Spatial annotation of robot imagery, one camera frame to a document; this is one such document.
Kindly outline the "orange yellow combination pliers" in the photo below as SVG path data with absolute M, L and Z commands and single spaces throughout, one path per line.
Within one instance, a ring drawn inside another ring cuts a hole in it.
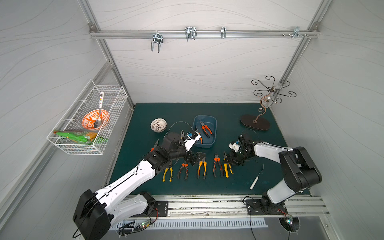
M 202 174 L 203 180 L 206 179 L 207 175 L 207 162 L 206 162 L 206 154 L 202 152 L 197 153 L 197 160 L 199 162 L 199 168 L 198 168 L 198 176 L 197 179 L 201 177 L 201 169 L 204 169 L 204 173 Z

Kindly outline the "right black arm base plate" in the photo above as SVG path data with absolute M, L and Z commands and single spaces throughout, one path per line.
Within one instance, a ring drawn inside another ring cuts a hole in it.
M 288 214 L 285 202 L 277 205 L 263 205 L 262 200 L 245 199 L 243 203 L 249 216 L 277 215 L 284 217 Z

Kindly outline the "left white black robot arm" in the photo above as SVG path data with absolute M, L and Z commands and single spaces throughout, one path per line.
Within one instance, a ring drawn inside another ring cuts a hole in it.
M 150 194 L 138 194 L 128 201 L 125 197 L 164 171 L 173 160 L 185 159 L 193 165 L 196 159 L 191 148 L 200 139 L 201 135 L 196 131 L 185 136 L 171 132 L 164 137 L 161 145 L 145 154 L 132 170 L 118 180 L 96 192 L 83 192 L 73 216 L 77 226 L 73 238 L 82 236 L 85 240 L 100 240 L 113 224 L 131 216 L 149 214 L 155 203 Z

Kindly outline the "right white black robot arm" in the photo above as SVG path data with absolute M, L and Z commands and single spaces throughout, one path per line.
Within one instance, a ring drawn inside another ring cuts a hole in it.
M 310 154 L 304 147 L 281 147 L 264 141 L 254 141 L 247 134 L 240 135 L 236 142 L 229 144 L 231 149 L 224 160 L 228 165 L 244 165 L 253 157 L 265 158 L 280 164 L 283 179 L 262 195 L 261 206 L 265 210 L 282 204 L 300 191 L 310 189 L 322 182 L 322 175 Z

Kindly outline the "orange handled pliers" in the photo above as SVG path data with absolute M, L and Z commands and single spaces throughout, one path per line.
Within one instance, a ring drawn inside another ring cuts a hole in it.
M 159 144 L 159 139 L 156 140 L 156 142 L 155 142 L 154 146 L 151 148 L 150 152 L 154 151 L 154 149 L 158 146 L 158 144 Z

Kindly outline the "orange black cutter pliers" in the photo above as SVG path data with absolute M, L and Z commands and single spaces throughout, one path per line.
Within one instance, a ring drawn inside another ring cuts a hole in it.
M 222 163 L 221 163 L 221 159 L 219 157 L 218 154 L 215 154 L 215 158 L 214 158 L 214 165 L 213 165 L 213 175 L 214 177 L 216 177 L 216 169 L 217 169 L 217 166 L 219 167 L 219 170 L 220 170 L 220 176 L 221 178 L 224 176 L 224 171 L 223 171 L 223 167 L 222 167 Z

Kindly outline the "blue plastic storage box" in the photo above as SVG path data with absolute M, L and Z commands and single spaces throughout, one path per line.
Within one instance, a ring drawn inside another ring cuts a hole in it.
M 201 135 L 201 139 L 195 143 L 195 147 L 209 149 L 217 135 L 217 119 L 213 116 L 197 115 L 193 121 L 193 129 Z

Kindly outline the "small yellow black pliers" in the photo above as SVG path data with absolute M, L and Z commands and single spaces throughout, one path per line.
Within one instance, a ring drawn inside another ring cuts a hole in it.
M 225 169 L 225 176 L 226 178 L 229 178 L 230 174 L 233 174 L 232 166 L 228 160 L 228 155 L 226 152 L 223 152 L 223 163 L 224 163 L 224 169 Z

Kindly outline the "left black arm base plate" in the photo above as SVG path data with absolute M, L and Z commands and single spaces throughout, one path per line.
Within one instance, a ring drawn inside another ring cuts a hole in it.
M 168 201 L 155 201 L 154 203 L 150 203 L 142 214 L 133 215 L 132 218 L 146 217 L 146 216 L 150 216 L 151 218 L 167 217 L 168 207 L 169 207 Z

